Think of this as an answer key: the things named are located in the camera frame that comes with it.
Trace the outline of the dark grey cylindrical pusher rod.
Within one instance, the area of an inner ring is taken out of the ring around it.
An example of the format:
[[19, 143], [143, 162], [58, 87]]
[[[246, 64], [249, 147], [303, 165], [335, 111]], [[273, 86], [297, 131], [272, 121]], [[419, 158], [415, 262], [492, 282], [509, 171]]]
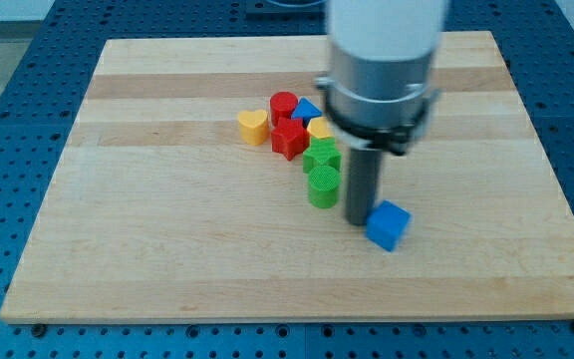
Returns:
[[381, 151], [350, 149], [345, 198], [345, 219], [349, 224], [366, 224], [376, 199], [381, 163]]

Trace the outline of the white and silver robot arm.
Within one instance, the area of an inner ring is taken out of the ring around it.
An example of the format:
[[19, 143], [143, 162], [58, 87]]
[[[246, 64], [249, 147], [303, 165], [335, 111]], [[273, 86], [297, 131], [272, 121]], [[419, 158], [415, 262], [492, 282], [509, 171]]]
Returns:
[[337, 136], [350, 149], [345, 218], [372, 211], [382, 156], [405, 155], [426, 132], [438, 91], [431, 62], [448, 0], [329, 0], [328, 69], [316, 81]]

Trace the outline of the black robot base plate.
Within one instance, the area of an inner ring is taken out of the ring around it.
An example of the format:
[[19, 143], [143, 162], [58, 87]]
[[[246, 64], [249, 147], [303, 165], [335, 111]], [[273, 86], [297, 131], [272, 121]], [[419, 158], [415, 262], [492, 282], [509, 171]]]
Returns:
[[325, 0], [244, 0], [248, 18], [260, 16], [319, 15], [325, 12]]

